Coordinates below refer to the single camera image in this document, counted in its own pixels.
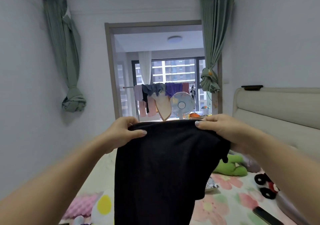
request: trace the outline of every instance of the electric fan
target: electric fan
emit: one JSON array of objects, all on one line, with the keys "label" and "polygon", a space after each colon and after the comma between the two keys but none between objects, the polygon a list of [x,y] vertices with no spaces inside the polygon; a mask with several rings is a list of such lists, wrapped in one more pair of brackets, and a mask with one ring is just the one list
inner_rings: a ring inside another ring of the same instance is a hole
[{"label": "electric fan", "polygon": [[184,114],[189,114],[194,109],[194,100],[190,94],[186,92],[178,92],[170,99],[172,112],[183,120]]}]

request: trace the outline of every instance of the ceiling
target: ceiling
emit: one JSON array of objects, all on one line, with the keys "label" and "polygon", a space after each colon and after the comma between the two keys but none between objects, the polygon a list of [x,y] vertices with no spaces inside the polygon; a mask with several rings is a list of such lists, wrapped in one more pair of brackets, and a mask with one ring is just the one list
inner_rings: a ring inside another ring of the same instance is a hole
[{"label": "ceiling", "polygon": [[[168,37],[182,36],[179,43],[169,43]],[[203,48],[202,31],[117,34],[115,35],[117,52],[137,52],[155,50],[176,50]]]}]

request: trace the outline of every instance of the bed headboard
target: bed headboard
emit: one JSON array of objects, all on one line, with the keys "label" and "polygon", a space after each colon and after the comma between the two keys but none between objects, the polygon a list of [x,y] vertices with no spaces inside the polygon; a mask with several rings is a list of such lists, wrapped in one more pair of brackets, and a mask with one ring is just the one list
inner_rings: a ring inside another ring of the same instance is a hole
[{"label": "bed headboard", "polygon": [[320,161],[320,88],[239,88],[233,117]]}]

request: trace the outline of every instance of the green plush toy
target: green plush toy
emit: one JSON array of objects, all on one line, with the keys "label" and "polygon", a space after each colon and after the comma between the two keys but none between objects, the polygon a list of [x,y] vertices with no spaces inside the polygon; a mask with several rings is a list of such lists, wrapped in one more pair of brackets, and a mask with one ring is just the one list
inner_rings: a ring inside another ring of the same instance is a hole
[{"label": "green plush toy", "polygon": [[246,176],[248,172],[244,166],[240,165],[242,162],[242,156],[228,154],[228,162],[224,163],[221,159],[213,172],[229,176]]}]

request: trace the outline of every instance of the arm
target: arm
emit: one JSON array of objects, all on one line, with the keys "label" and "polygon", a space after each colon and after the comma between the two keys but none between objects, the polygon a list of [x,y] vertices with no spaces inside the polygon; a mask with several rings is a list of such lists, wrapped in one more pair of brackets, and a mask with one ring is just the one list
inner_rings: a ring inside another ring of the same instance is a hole
[{"label": "arm", "polygon": [[320,221],[320,164],[274,137],[230,116],[219,114],[196,123],[213,130],[253,157],[288,196],[294,206],[312,223]]},{"label": "arm", "polygon": [[30,180],[0,202],[6,225],[57,225],[98,160],[146,131],[129,131],[133,117],[119,118],[103,134],[74,154]]}]

